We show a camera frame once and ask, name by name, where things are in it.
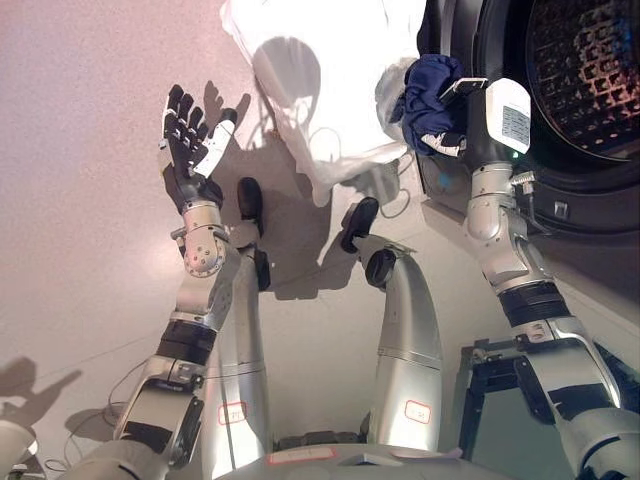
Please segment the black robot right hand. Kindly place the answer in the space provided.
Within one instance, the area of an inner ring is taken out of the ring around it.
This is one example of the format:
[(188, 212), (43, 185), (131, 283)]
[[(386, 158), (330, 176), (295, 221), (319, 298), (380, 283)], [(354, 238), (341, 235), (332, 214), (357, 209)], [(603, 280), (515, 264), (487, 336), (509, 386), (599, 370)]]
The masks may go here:
[(451, 109), (463, 104), (466, 130), (426, 133), (420, 140), (439, 154), (456, 157), (471, 170), (492, 164), (513, 163), (531, 146), (531, 98), (518, 82), (481, 77), (454, 81), (439, 96)]

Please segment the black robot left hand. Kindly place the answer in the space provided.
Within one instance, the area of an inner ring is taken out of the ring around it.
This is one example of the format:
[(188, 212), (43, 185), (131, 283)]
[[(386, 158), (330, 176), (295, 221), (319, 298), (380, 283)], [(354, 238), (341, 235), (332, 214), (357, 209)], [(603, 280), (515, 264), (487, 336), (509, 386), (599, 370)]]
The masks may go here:
[(221, 187), (212, 178), (235, 132), (238, 112), (224, 108), (209, 126), (194, 98), (175, 84), (162, 114), (160, 152), (168, 158), (162, 167), (165, 191), (178, 212), (196, 201), (223, 205)]

